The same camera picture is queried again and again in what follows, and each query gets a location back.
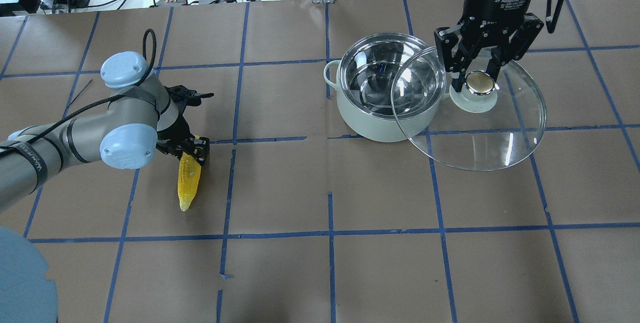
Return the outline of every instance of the gray robot arm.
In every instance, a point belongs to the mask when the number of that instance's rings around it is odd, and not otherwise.
[[[212,94],[199,95],[183,86],[165,88],[153,73],[142,80],[147,68],[136,52],[115,54],[100,70],[112,97],[121,95],[107,111],[76,116],[36,140],[52,124],[27,127],[0,143],[0,212],[79,164],[102,160],[135,170],[146,166],[156,149],[178,158],[184,152],[204,164],[209,140],[190,133],[183,111]]]

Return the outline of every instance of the transparent pot lid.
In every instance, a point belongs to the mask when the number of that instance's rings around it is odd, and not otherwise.
[[[391,102],[402,101],[401,78],[420,75],[421,61],[434,56],[435,49],[425,49],[406,61],[393,82]],[[420,133],[412,132],[400,109],[393,110],[402,133],[435,161],[466,171],[496,171],[523,161],[540,144],[547,118],[540,89],[514,61],[502,67],[494,82],[484,72],[490,58],[490,52],[483,50],[474,59],[461,92],[451,87],[451,75],[445,75],[446,91]],[[413,81],[426,84],[429,79],[434,76]]]

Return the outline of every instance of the corn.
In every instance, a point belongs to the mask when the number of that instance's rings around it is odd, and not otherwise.
[[[201,165],[189,154],[183,153],[178,167],[178,199],[180,200],[180,210],[185,212],[192,204],[198,192],[198,182],[200,181]]]

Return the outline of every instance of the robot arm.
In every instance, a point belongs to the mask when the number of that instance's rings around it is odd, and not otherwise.
[[[36,191],[71,166],[100,159],[114,168],[135,170],[153,159],[155,149],[178,158],[183,153],[203,165],[209,139],[195,138],[183,118],[201,98],[183,86],[165,88],[142,55],[121,52],[105,61],[100,75],[112,89],[106,112],[78,116],[44,134],[52,124],[27,127],[0,143],[0,212]]]
[[[464,0],[462,17],[454,27],[434,32],[438,54],[452,88],[460,92],[467,81],[467,69],[483,48],[491,48],[486,75],[495,83],[500,68],[518,61],[542,30],[544,23],[527,13],[531,0]]]

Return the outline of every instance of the pot handle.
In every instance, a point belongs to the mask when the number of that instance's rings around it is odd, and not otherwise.
[[[332,60],[324,66],[324,70],[322,71],[322,77],[324,78],[324,81],[336,91],[339,89],[338,84],[327,78],[327,72],[329,71],[329,68],[331,68],[331,66],[335,66],[337,64],[340,64],[340,60]]]

